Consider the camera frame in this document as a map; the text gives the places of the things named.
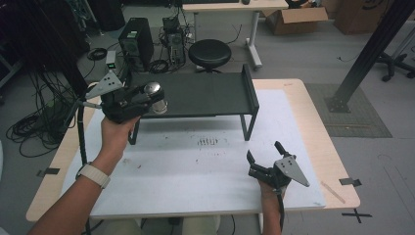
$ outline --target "white tabletop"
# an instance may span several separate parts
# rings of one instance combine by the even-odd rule
[[[251,0],[250,4],[239,3],[217,3],[217,4],[184,4],[186,12],[210,12],[210,11],[262,11],[287,9],[285,0]]]
[[[282,158],[274,142],[297,155],[310,182],[292,181],[286,210],[323,208],[324,196],[282,90],[259,90],[259,113],[250,141],[244,141],[239,116],[141,120],[137,144],[128,146],[103,191],[92,217],[151,217],[180,214],[260,212],[257,181],[248,176],[247,151],[265,167]],[[101,111],[85,133],[89,161],[98,154]],[[64,182],[66,191],[81,166],[76,154]]]

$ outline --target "cardboard box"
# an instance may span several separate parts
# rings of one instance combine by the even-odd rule
[[[344,34],[374,32],[393,1],[346,0],[343,1],[335,27]]]
[[[278,10],[265,22],[275,35],[314,32],[317,22],[328,21],[325,8]]]

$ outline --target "floor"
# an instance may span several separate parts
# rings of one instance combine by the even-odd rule
[[[173,14],[162,7],[133,5],[125,6],[123,12],[126,19],[148,18],[154,41],[157,41],[162,26],[161,18]],[[187,15],[186,19],[188,23],[193,23],[192,15]],[[242,26],[239,37],[230,44],[233,53],[230,63],[220,68],[223,72],[239,71],[245,63],[252,68],[249,52],[245,48],[250,22],[249,13],[201,14],[199,38],[232,41]],[[392,53],[414,26],[414,22],[407,22],[387,52]],[[104,36],[91,32],[91,48],[107,48],[117,42],[118,35],[119,31],[106,32]],[[299,78],[306,83],[339,84],[369,37],[370,34],[343,35],[332,21],[319,23],[314,33],[274,36],[261,20],[256,46],[263,68],[252,70],[252,74],[256,79]],[[410,50],[413,46],[415,42],[405,49],[409,54],[405,61],[415,66],[412,60],[415,55]],[[79,59],[78,67],[82,74],[87,74],[92,62],[84,56]],[[101,79],[105,74],[104,67],[104,62],[98,62],[87,80]],[[194,66],[188,62],[178,72],[194,71]],[[360,87],[391,132],[392,138],[332,138],[348,174],[362,183],[356,187],[360,207],[355,210],[288,212],[284,234],[415,234],[415,80],[406,78],[406,73],[398,70],[391,81],[383,82],[381,78],[386,72],[384,65],[375,65]],[[12,235],[25,234],[32,226],[31,222],[26,221],[25,213],[42,180],[36,174],[45,169],[54,156],[53,151],[39,158],[24,158],[19,152],[19,145],[5,136],[12,124],[35,110],[32,86],[26,73],[21,71],[1,90],[5,105],[0,107],[0,139],[4,151],[0,182],[0,227]],[[41,153],[44,148],[34,140],[28,143],[25,150]],[[102,234],[105,224],[93,234]],[[148,219],[144,230],[146,234],[170,234],[171,228],[167,219],[161,218]],[[224,215],[218,234],[232,234],[233,229],[232,217]],[[172,234],[180,234],[180,227],[174,227]],[[259,234],[256,216],[235,215],[235,234]]]

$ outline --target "metal pole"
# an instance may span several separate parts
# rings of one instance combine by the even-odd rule
[[[414,0],[393,1],[391,8],[370,37],[335,95],[326,100],[330,112],[349,112],[347,102],[350,100],[351,95],[405,24],[414,9]]]

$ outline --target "hand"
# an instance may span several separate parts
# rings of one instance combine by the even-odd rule
[[[99,157],[115,158],[118,162],[127,145],[128,134],[134,129],[134,124],[139,118],[136,117],[118,124],[105,117],[101,122],[102,147]]]

